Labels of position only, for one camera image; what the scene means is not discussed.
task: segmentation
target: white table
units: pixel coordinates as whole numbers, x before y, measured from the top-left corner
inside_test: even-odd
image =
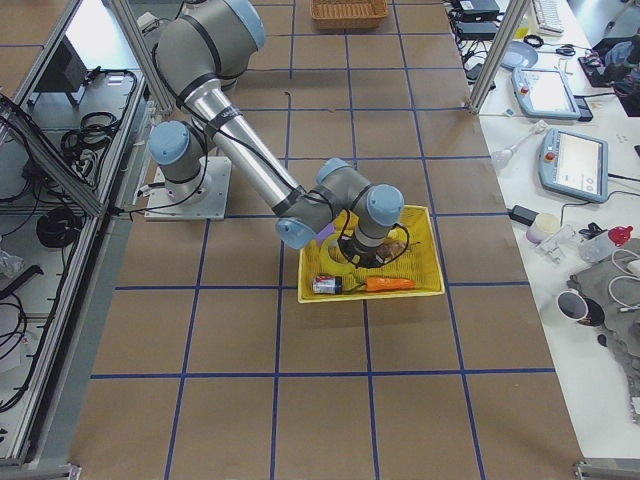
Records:
[[[572,43],[589,46],[575,16],[564,1],[558,5],[565,25],[563,37],[543,37],[549,43]],[[543,46],[541,50],[555,47]],[[554,68],[559,59],[568,59],[569,83],[575,95],[590,95],[607,91],[592,88],[585,78],[577,58],[540,53],[538,68]],[[500,68],[481,113],[480,123],[489,151],[504,149],[529,132],[537,119],[522,115],[511,87],[510,72]],[[628,118],[613,96],[589,99],[594,119],[589,123],[545,120],[551,127],[564,128],[591,135],[609,142],[609,171],[630,177],[640,177],[640,157],[633,146],[640,144],[640,118]],[[507,109],[515,115],[504,114]],[[551,193],[541,187],[537,174],[538,149],[542,135],[529,138],[499,172],[498,181],[508,207],[522,205],[538,212],[560,216],[565,203],[575,199]],[[640,194],[640,184],[611,180],[609,191],[624,190]],[[564,223],[575,230],[596,222],[602,228],[633,225],[634,237],[640,236],[640,198],[614,195],[601,205],[569,207]],[[566,288],[572,273],[588,268],[575,247],[563,245],[565,259],[555,264],[534,250],[525,237],[526,227],[513,223],[514,233],[531,284],[537,306],[545,305]],[[541,317],[547,342],[576,432],[582,454],[586,458],[640,459],[640,425],[632,422],[626,376],[609,350],[597,341],[597,331],[578,324],[557,324]]]

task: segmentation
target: yellow basket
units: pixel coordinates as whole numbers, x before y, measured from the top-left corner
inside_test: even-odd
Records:
[[[342,230],[346,215],[343,212],[333,223],[338,232]],[[347,231],[352,230],[357,217],[351,215]],[[431,220],[426,207],[405,206],[400,222],[407,227],[410,235],[410,248],[396,261],[381,268],[356,269],[359,281],[368,276],[406,278],[416,282],[411,290],[394,290],[387,292],[355,291],[340,295],[316,294],[313,292],[313,279],[320,274],[320,247],[314,240],[300,251],[298,263],[298,302],[339,302],[348,300],[372,300],[375,298],[424,297],[444,293],[442,269],[438,261],[435,239],[431,229]],[[400,232],[398,240],[404,241],[404,232]],[[344,289],[348,290],[358,282],[353,277],[344,278]]]
[[[388,15],[386,0],[311,0],[318,28],[375,28]]]

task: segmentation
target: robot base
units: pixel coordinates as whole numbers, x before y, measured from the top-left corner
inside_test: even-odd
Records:
[[[205,164],[204,157],[200,159],[200,163]],[[211,176],[211,188],[200,197],[200,200],[145,212],[146,219],[153,221],[204,220],[206,218],[224,220],[231,180],[231,161],[227,157],[210,156],[207,173]],[[164,175],[160,168],[156,170],[153,181],[164,182]],[[167,191],[164,188],[158,188],[151,191],[147,207],[154,208],[172,203],[173,200],[167,195]]]

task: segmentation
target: can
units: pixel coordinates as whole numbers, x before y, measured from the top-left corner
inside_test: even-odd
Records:
[[[313,293],[340,295],[342,293],[342,277],[317,275],[313,279]]]

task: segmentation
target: plate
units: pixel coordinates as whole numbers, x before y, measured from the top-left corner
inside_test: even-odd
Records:
[[[516,67],[533,67],[537,61],[538,53],[531,45],[514,40],[509,44],[500,65],[508,70],[513,70]]]

